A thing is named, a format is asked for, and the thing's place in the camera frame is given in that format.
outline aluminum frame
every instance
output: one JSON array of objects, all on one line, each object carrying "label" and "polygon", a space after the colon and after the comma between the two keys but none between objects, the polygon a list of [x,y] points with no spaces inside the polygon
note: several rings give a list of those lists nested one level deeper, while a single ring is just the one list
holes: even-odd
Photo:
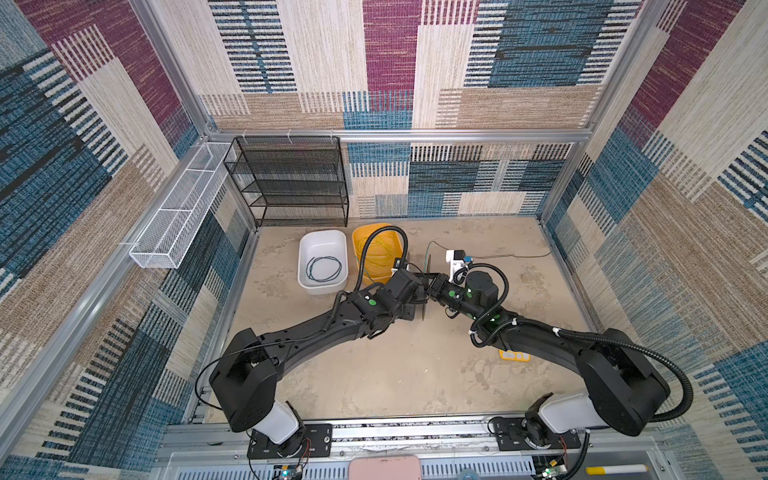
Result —
[{"label": "aluminum frame", "polygon": [[[492,417],[522,417],[523,412],[481,413],[476,415],[424,415],[373,417],[363,419],[317,419],[306,424],[333,424],[333,441],[328,458],[313,458],[315,465],[335,465],[355,458],[389,455],[415,455],[420,459],[482,457],[525,458],[557,455],[559,449],[500,452],[486,426]],[[249,438],[245,432],[231,432],[226,423],[170,425],[155,459],[151,478],[173,480],[184,469],[245,465]],[[638,437],[628,437],[613,430],[592,432],[589,455],[619,455],[642,458],[652,467],[653,478],[682,480],[675,454],[664,435],[648,428]],[[577,449],[569,449],[577,455]],[[274,463],[277,459],[253,460],[253,465]]]},{"label": "aluminum frame", "polygon": [[[669,2],[670,0],[646,0],[643,11],[640,13],[634,26],[634,31],[624,41],[626,48],[618,61],[616,61],[613,71],[609,73],[605,82],[605,90],[598,98],[597,104],[595,104],[594,109],[592,109],[589,115],[587,125],[590,131],[593,131],[605,119],[605,115],[616,100],[619,89],[624,83],[624,79],[627,77],[632,64],[640,54],[643,45],[645,45],[648,33],[659,22]],[[565,189],[571,182],[571,177],[573,177],[576,167],[581,162],[586,148],[587,141],[581,145],[575,145],[566,157],[565,164],[560,169],[560,174],[549,190],[547,200],[545,200],[544,206],[541,209],[541,219],[545,223],[549,221],[554,208],[565,193]]]},{"label": "aluminum frame", "polygon": [[[203,145],[204,143],[198,140],[179,160],[176,169],[165,180],[163,187],[155,193],[152,201],[126,233],[123,241],[114,249],[71,312],[27,368],[16,387],[0,404],[0,465],[5,462],[14,445],[21,438],[59,376],[74,358],[85,337],[93,330],[104,308],[122,287],[131,268],[136,265],[129,255],[132,246]],[[242,213],[252,230],[255,227],[253,217],[248,210]],[[247,266],[250,268],[250,261],[247,262]]]},{"label": "aluminum frame", "polygon": [[[214,330],[213,340],[208,347],[208,351],[203,358],[201,366],[207,365],[212,359],[218,357],[227,344],[227,334],[230,331],[232,322],[234,321],[237,307],[240,304],[240,298],[243,295],[245,289],[245,282],[248,279],[248,273],[253,265],[253,258],[256,256],[256,247],[259,243],[259,233],[251,231],[248,240],[246,241],[245,248],[243,248],[243,255],[240,257],[240,265],[237,266],[237,272],[235,272],[234,280],[232,281],[232,287],[230,293],[227,296],[227,300],[224,302],[224,306],[221,311],[221,318],[219,318],[219,324]],[[203,381],[200,383],[203,389],[208,387],[208,377],[203,375]],[[184,418],[188,423],[192,423],[195,416],[195,410],[198,407],[197,397],[194,393],[187,401],[187,408],[184,410]]]},{"label": "aluminum frame", "polygon": [[519,128],[519,129],[415,129],[415,130],[345,130],[294,129],[218,131],[208,134],[210,141],[232,141],[235,137],[331,136],[346,143],[376,142],[554,142],[586,141],[592,135],[588,128]]},{"label": "aluminum frame", "polygon": [[544,237],[544,240],[546,240],[547,246],[552,252],[552,258],[554,258],[554,262],[558,265],[558,269],[563,276],[563,280],[565,280],[565,284],[568,285],[568,289],[571,291],[571,296],[576,302],[576,307],[578,307],[581,318],[587,323],[587,328],[590,332],[597,332],[598,328],[592,320],[592,315],[589,314],[586,302],[581,297],[578,288],[576,288],[576,282],[574,282],[573,274],[568,269],[568,264],[565,262],[565,258],[560,254],[557,245],[554,244],[554,238],[552,238],[552,235],[550,235],[549,231],[547,231],[547,228],[541,221],[539,221],[538,227],[541,229],[541,235]]},{"label": "aluminum frame", "polygon": [[176,95],[187,111],[187,115],[197,130],[197,134],[204,137],[211,132],[213,124],[210,122],[203,103],[194,93],[187,76],[181,69],[176,53],[170,46],[165,28],[163,28],[162,23],[158,19],[152,2],[150,0],[128,1],[131,3],[139,23],[144,27],[144,32],[149,37],[150,43],[160,59],[160,64],[163,65],[163,69],[170,79],[170,84],[174,87]]}]

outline aluminum rail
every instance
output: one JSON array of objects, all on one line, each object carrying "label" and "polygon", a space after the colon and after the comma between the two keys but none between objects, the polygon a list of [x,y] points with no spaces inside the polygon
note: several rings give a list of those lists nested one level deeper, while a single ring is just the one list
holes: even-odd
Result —
[{"label": "aluminum rail", "polygon": [[[235,194],[235,196],[242,198],[242,195],[239,194]],[[214,330],[213,341],[210,343],[205,358],[200,364],[201,367],[210,363],[211,360],[217,358],[224,351],[224,347],[227,344],[227,334],[230,331],[230,327],[234,321],[235,312],[237,311],[237,306],[240,304],[240,298],[245,290],[245,282],[248,279],[248,273],[253,265],[253,259],[256,257],[256,246],[258,242],[259,233],[252,231],[246,241],[245,248],[243,248],[240,265],[237,266],[237,271],[235,272],[235,277],[234,280],[232,280],[232,286],[230,287],[230,293],[222,307],[219,324]],[[207,387],[207,391],[210,391],[210,387],[208,386],[208,375],[203,375],[200,385],[195,387],[201,389]],[[192,393],[187,401],[187,408],[184,410],[184,418],[186,419],[186,422],[192,423],[195,416],[195,410],[199,405],[201,405],[200,402],[197,400],[194,393]]]},{"label": "aluminum rail", "polygon": [[[317,468],[325,468],[326,465],[330,468],[355,458],[389,455],[415,455],[422,465],[436,459],[460,461],[462,458],[481,458],[493,462],[500,458],[530,458],[531,455],[561,453],[560,449],[499,451],[495,438],[486,429],[488,420],[497,415],[521,417],[523,413],[306,420],[307,424],[333,424],[330,457],[312,458],[310,464]],[[190,472],[204,475],[203,472],[208,469],[231,470],[241,465],[247,469],[248,443],[245,432],[234,433],[226,423],[170,425],[157,453],[151,478],[189,478]],[[588,458],[605,461],[603,465],[610,465],[611,460],[649,465],[652,470],[650,476],[638,479],[684,478],[674,452],[656,428],[648,428],[638,437],[628,437],[610,429],[594,431],[590,443]],[[569,449],[568,454],[575,458],[578,450]],[[274,461],[253,460],[251,463],[256,470],[260,470],[261,465]]]},{"label": "aluminum rail", "polygon": [[[0,404],[0,465],[21,438],[38,408],[55,386],[59,376],[72,361],[85,337],[93,330],[104,308],[123,286],[131,268],[136,265],[128,255],[133,243],[147,226],[154,212],[161,207],[179,177],[184,173],[186,166],[203,145],[202,141],[198,141],[181,158],[174,172],[165,180],[163,187],[154,195],[152,201],[126,233],[122,242],[116,246],[114,252],[81,295],[71,312],[27,368],[26,373],[14,389]],[[243,204],[244,202],[238,203],[241,210],[244,208]],[[254,225],[250,212],[246,209],[242,214],[252,230]],[[247,263],[247,268],[250,268],[251,260],[244,262]]]},{"label": "aluminum rail", "polygon": [[[629,39],[624,40],[624,44],[626,45],[624,53],[621,54],[621,57],[613,67],[612,72],[609,73],[610,76],[607,79],[605,89],[598,98],[598,102],[595,104],[594,109],[592,109],[588,118],[587,126],[592,131],[603,121],[606,113],[611,108],[614,101],[616,101],[621,85],[624,83],[629,70],[631,70],[632,64],[640,55],[648,34],[659,22],[659,18],[661,18],[669,2],[670,0],[646,0],[643,10],[637,19],[637,24],[634,26],[634,31],[629,36]],[[544,202],[544,206],[541,209],[541,220],[544,223],[549,221],[554,208],[565,193],[565,189],[571,182],[571,177],[573,177],[576,167],[578,167],[581,158],[584,156],[586,147],[586,143],[575,145],[566,158],[565,165],[563,165],[563,168],[560,170],[560,174],[554,181],[552,189],[547,196],[547,200]]]},{"label": "aluminum rail", "polygon": [[209,133],[210,141],[232,141],[235,137],[338,137],[346,143],[358,142],[579,142],[592,135],[587,128],[518,128],[484,130],[318,130],[284,128],[278,130],[241,130]]}]

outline maroon stripe pattern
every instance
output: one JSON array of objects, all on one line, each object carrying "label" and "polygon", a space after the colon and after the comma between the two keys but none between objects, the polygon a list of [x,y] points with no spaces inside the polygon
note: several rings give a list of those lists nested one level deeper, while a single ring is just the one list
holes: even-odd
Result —
[{"label": "maroon stripe pattern", "polygon": [[[632,99],[631,108],[647,122],[642,128],[643,134],[632,136],[638,147],[643,147],[661,125],[741,7],[735,0],[687,3],[654,66]],[[626,131],[639,130],[636,125],[622,127],[626,127]]]},{"label": "maroon stripe pattern", "polygon": [[179,99],[128,0],[16,0],[16,4],[49,46],[97,25],[157,124],[178,109]]},{"label": "maroon stripe pattern", "polygon": [[413,90],[422,0],[363,0],[369,91]]}]

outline black cable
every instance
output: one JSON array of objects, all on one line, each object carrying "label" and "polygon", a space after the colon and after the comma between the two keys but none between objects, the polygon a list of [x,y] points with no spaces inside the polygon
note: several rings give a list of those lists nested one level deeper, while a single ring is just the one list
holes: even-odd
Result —
[{"label": "black cable", "polygon": [[[444,247],[443,245],[437,243],[437,241],[432,240],[429,243],[427,243],[427,250],[429,250],[429,246],[432,244],[437,245],[438,247],[442,248],[443,250],[453,250],[448,247]],[[542,257],[548,257],[552,255],[551,250],[543,255],[515,255],[514,253],[502,253],[501,255],[488,255],[486,257],[476,257],[475,255],[469,255],[472,258],[477,258],[479,260],[487,260],[489,258],[504,258],[504,257],[514,257],[514,258],[542,258]]]},{"label": "black cable", "polygon": [[463,266],[462,268],[456,270],[456,272],[453,274],[453,278],[449,280],[451,280],[453,283],[461,285],[464,283],[464,280],[467,280],[467,273],[469,273],[469,268]]},{"label": "black cable", "polygon": [[343,296],[349,296],[349,292],[345,292],[344,290],[339,290],[336,292],[336,298],[333,299],[333,307],[331,308],[331,313],[328,315],[328,319],[323,324],[323,328],[320,329],[319,333],[325,333],[331,327],[333,320],[336,319],[336,315],[339,313],[339,305],[341,305],[341,297]]},{"label": "black cable", "polygon": [[504,322],[504,323],[500,324],[500,325],[499,325],[499,326],[497,326],[497,327],[496,327],[496,328],[495,328],[495,329],[494,329],[494,330],[493,330],[493,331],[492,331],[490,334],[488,334],[488,336],[486,336],[486,337],[485,337],[485,340],[483,340],[482,342],[479,342],[479,341],[478,341],[478,340],[475,338],[475,336],[474,336],[474,335],[472,335],[472,336],[470,337],[470,339],[472,340],[472,344],[473,344],[474,346],[478,347],[478,348],[481,348],[481,347],[483,347],[483,346],[488,346],[488,345],[491,345],[491,343],[493,343],[493,337],[497,336],[497,335],[498,335],[498,333],[499,333],[499,332],[501,332],[503,329],[506,329],[508,326],[510,326],[510,325],[514,325],[514,324],[515,324],[515,322],[514,322],[514,321],[512,321],[512,320],[510,320],[510,321],[508,321],[508,322]]},{"label": "black cable", "polygon": [[578,453],[578,458],[576,458],[576,463],[574,463],[574,466],[570,467],[568,471],[565,473],[565,477],[562,477],[558,475],[558,480],[570,480],[574,477],[581,468],[581,466],[584,464],[584,459],[587,458],[587,450],[589,449],[589,431],[584,433],[584,441],[581,443],[581,450]]},{"label": "black cable", "polygon": [[565,339],[576,339],[576,340],[586,340],[588,342],[599,342],[605,345],[612,345],[612,346],[617,346],[619,348],[634,350],[636,352],[642,353],[649,359],[656,360],[661,365],[664,365],[665,367],[667,367],[667,369],[670,372],[672,372],[675,375],[675,377],[677,377],[677,380],[680,382],[680,386],[683,388],[683,398],[680,399],[680,402],[673,409],[668,410],[666,412],[657,413],[656,415],[652,416],[650,420],[648,420],[648,422],[668,422],[670,420],[676,419],[677,417],[687,412],[690,406],[693,405],[694,388],[690,384],[690,380],[685,375],[685,372],[679,366],[675,365],[667,357],[661,355],[659,352],[648,349],[644,346],[640,346],[636,343],[612,339],[611,337],[598,335],[596,333],[571,332],[570,330],[560,330],[558,333],[560,334],[560,337]]},{"label": "black cable", "polygon": [[259,345],[247,346],[244,349],[239,349],[239,350],[236,350],[236,351],[234,351],[232,353],[228,353],[226,355],[222,355],[219,358],[217,358],[215,360],[212,360],[207,365],[205,365],[202,369],[200,369],[200,373],[197,374],[197,378],[194,381],[194,394],[197,397],[197,399],[200,400],[205,405],[208,405],[209,407],[214,408],[216,410],[221,410],[222,409],[221,407],[216,406],[213,403],[209,403],[209,402],[206,402],[205,400],[203,400],[203,397],[201,396],[201,393],[197,390],[197,385],[200,383],[200,378],[203,376],[203,373],[205,373],[205,371],[210,368],[210,366],[212,366],[214,363],[219,362],[220,360],[226,359],[228,357],[235,356],[235,355],[240,355],[241,353],[249,352],[251,350],[260,349],[260,348],[262,348],[264,346],[285,345],[286,343],[303,342],[304,340],[309,340],[309,339],[312,339],[312,338],[318,336],[322,332],[323,331],[320,330],[319,332],[315,332],[312,335],[308,335],[308,336],[305,336],[305,337],[300,338],[300,339],[281,340],[279,342],[269,342],[269,343],[261,343]]},{"label": "black cable", "polygon": [[[313,269],[315,268],[315,264],[319,262],[320,260],[333,260],[334,262],[338,263],[338,267],[336,268],[336,271],[333,272],[330,276],[326,278],[315,278],[313,275]],[[304,273],[306,273],[306,278],[315,281],[317,283],[328,283],[333,282],[336,278],[339,277],[339,274],[341,273],[341,267],[342,263],[341,261],[336,257],[312,257],[309,262],[306,263],[306,268],[304,270]]]},{"label": "black cable", "polygon": [[355,283],[354,290],[360,290],[360,285],[362,284],[362,273],[366,268],[366,255],[368,254],[368,247],[371,246],[371,242],[374,238],[376,238],[376,235],[381,232],[386,232],[387,230],[392,230],[400,234],[402,237],[402,258],[408,258],[408,235],[406,235],[406,232],[402,228],[396,227],[395,225],[386,225],[384,227],[377,228],[373,231],[373,233],[371,233],[370,237],[368,237],[366,244],[362,247],[362,251],[360,252],[360,270],[357,273],[357,282]]},{"label": "black cable", "polygon": [[490,420],[488,420],[488,421],[485,423],[485,429],[486,429],[486,430],[488,430],[488,433],[490,433],[490,434],[491,434],[491,435],[493,435],[494,437],[503,437],[503,436],[506,436],[506,435],[504,435],[503,433],[499,433],[499,432],[493,432],[493,431],[491,430],[491,422],[493,422],[493,421],[494,421],[494,420],[496,420],[496,419],[503,419],[503,418],[504,418],[504,417],[499,417],[499,416],[496,416],[496,417],[493,417],[493,418],[491,418]]},{"label": "black cable", "polygon": [[[246,435],[248,435],[248,438],[250,438],[250,440],[248,440],[248,450],[250,451],[250,446],[253,444],[253,435],[249,434],[248,432],[246,432]],[[259,476],[256,475],[256,472],[253,470],[253,465],[250,464],[250,457],[248,456],[247,453],[245,454],[245,456],[248,457],[248,468],[250,468],[250,472],[253,473],[253,476],[256,477],[256,480],[261,480],[261,478],[259,478]]]},{"label": "black cable", "polygon": [[[554,334],[554,329],[552,326],[544,322],[540,322],[539,320],[527,319],[527,318],[517,318],[516,321],[505,323],[503,327],[506,328],[515,323],[517,323],[518,325],[535,326],[539,329],[553,332]],[[493,334],[498,334],[499,331],[501,331],[501,329],[497,328],[494,330]],[[574,332],[573,330],[558,329],[557,335],[564,339],[583,340],[585,342],[602,343],[603,345],[610,345],[610,346],[616,346],[619,348],[634,350],[635,352],[642,353],[649,359],[656,360],[661,365],[664,365],[665,367],[667,367],[667,369],[675,375],[675,377],[677,378],[677,381],[680,382],[680,386],[683,389],[683,398],[680,399],[680,402],[673,409],[668,410],[666,412],[657,413],[656,415],[652,416],[648,422],[668,422],[670,420],[674,420],[677,417],[683,415],[685,412],[687,412],[690,406],[693,405],[694,388],[690,384],[690,380],[685,375],[685,372],[679,366],[675,365],[674,362],[672,362],[672,360],[669,360],[667,357],[661,355],[659,352],[656,352],[655,350],[651,350],[644,346],[640,346],[633,342],[625,342],[619,339],[612,339],[611,337],[602,335],[600,333]]]},{"label": "black cable", "polygon": [[413,265],[413,266],[415,266],[415,267],[416,267],[416,269],[419,271],[419,273],[421,273],[422,275],[425,275],[425,274],[424,274],[424,270],[420,269],[420,268],[419,268],[419,266],[418,266],[418,265],[416,265],[415,263],[412,263],[412,262],[408,262],[408,263],[406,263],[406,265]]},{"label": "black cable", "polygon": [[469,327],[469,331],[473,333],[473,336],[474,336],[474,332],[477,331],[478,325],[480,324],[480,322],[482,322],[483,320],[488,318],[491,314],[493,314],[493,312],[495,312],[496,309],[502,305],[504,300],[506,300],[507,294],[509,293],[509,280],[507,280],[507,276],[504,275],[504,272],[502,272],[501,269],[499,269],[494,265],[491,265],[490,263],[471,263],[468,267],[469,270],[474,270],[475,268],[489,268],[495,271],[496,273],[498,273],[498,275],[502,278],[502,282],[504,282],[504,292],[498,298],[498,300],[496,300],[496,302],[493,305],[491,305],[485,312],[482,313],[482,315],[477,317],[475,321],[472,322],[472,326]]},{"label": "black cable", "polygon": [[477,258],[480,260],[487,260],[489,258],[505,258],[505,257],[514,257],[514,258],[543,258],[543,257],[549,257],[552,255],[552,252],[547,252],[543,255],[515,255],[513,253],[504,253],[503,255],[488,255],[487,257],[474,257],[470,255],[472,258]]}]

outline pink object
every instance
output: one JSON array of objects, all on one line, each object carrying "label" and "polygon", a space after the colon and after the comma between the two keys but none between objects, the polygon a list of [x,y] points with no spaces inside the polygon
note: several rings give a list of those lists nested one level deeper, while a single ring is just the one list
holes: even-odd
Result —
[{"label": "pink object", "polygon": [[418,457],[357,458],[349,463],[349,480],[422,480]]}]

